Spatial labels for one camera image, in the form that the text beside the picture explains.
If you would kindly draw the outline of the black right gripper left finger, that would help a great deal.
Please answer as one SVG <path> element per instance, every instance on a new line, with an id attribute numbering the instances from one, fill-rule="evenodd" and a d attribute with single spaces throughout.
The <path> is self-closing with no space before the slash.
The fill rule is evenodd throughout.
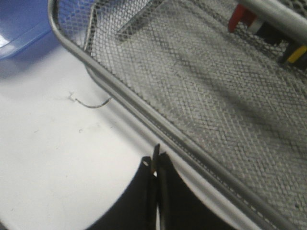
<path id="1" fill-rule="evenodd" d="M 122 195 L 94 224 L 91 230 L 154 230 L 157 215 L 157 160 L 160 145 L 153 155 L 141 158 L 140 165 Z"/>

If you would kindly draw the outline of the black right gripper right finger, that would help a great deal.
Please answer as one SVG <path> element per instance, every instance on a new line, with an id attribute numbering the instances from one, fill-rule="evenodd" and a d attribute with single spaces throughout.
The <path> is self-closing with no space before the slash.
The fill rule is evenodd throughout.
<path id="1" fill-rule="evenodd" d="M 166 153 L 158 156 L 158 207 L 162 230 L 235 230 L 193 193 Z"/>

